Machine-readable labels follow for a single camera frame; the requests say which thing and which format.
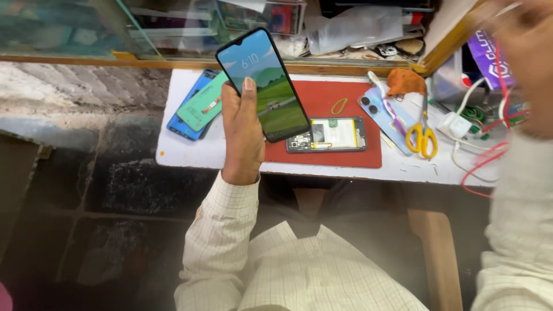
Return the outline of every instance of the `sleeve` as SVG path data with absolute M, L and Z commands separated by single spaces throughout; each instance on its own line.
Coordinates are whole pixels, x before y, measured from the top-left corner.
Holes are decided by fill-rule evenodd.
M 553 141 L 514 134 L 486 236 L 472 310 L 552 310 Z
M 175 291 L 177 310 L 224 311 L 238 308 L 249 234 L 255 225 L 258 181 L 250 186 L 226 183 L 219 172 L 185 236 L 184 283 Z

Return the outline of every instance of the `white charger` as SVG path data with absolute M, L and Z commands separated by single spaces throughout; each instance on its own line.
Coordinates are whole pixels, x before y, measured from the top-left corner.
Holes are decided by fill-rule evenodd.
M 468 133 L 471 126 L 472 123 L 452 111 L 444 116 L 436 128 L 446 136 L 451 135 L 457 139 L 461 139 Z

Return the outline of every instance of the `yellow scissors handle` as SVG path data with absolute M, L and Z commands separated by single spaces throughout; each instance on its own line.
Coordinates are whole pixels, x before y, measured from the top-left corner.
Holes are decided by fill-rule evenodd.
M 416 141 L 414 146 L 411 144 L 411 135 L 413 132 L 416 132 Z M 422 146 L 422 125 L 420 123 L 414 124 L 407 131 L 407 134 L 405 135 L 405 144 L 411 152 L 420 152 Z
M 411 144 L 411 135 L 413 132 L 416 133 L 415 145 Z M 432 142 L 432 153 L 430 155 L 427 152 L 428 140 Z M 423 134 L 422 125 L 420 123 L 411 126 L 411 128 L 407 131 L 407 134 L 405 135 L 405 144 L 411 152 L 420 152 L 422 156 L 427 159 L 433 158 L 436 153 L 438 153 L 438 141 L 436 140 L 434 131 L 430 127 L 427 127 Z
M 428 147 L 429 139 L 432 142 L 432 153 L 430 155 L 428 155 L 428 153 L 426 152 L 426 147 Z M 433 158 L 436 155 L 436 153 L 438 153 L 438 141 L 436 140 L 434 131 L 430 127 L 427 127 L 426 130 L 424 131 L 424 138 L 422 139 L 421 147 L 422 147 L 422 151 L 421 151 L 422 156 L 427 159 Z

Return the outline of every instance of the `fingernail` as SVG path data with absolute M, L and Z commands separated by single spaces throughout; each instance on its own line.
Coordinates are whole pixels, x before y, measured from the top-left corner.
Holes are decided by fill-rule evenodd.
M 245 89 L 246 91 L 251 91 L 251 90 L 253 90 L 253 85 L 254 85 L 254 82 L 253 82 L 252 78 L 246 77 L 246 78 L 244 79 L 244 89 Z

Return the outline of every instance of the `smartphone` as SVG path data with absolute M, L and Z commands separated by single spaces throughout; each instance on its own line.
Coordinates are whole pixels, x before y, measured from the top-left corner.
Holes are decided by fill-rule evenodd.
M 257 117 L 268 142 L 283 141 L 311 129 L 268 30 L 251 30 L 218 49 L 215 58 L 238 94 L 246 77 L 255 81 Z
M 184 98 L 179 108 L 182 107 L 192 96 L 196 95 L 199 91 L 203 89 L 206 85 L 213 80 L 219 74 L 218 70 L 215 69 L 206 69 L 202 72 L 201 76 L 198 78 L 188 95 Z M 209 126 L 211 125 L 210 121 L 206 126 L 204 126 L 199 131 L 194 131 L 186 122 L 184 122 L 175 112 L 169 123 L 167 123 L 167 129 L 173 133 L 183 136 L 186 139 L 189 139 L 195 142 L 198 139 L 203 139 Z

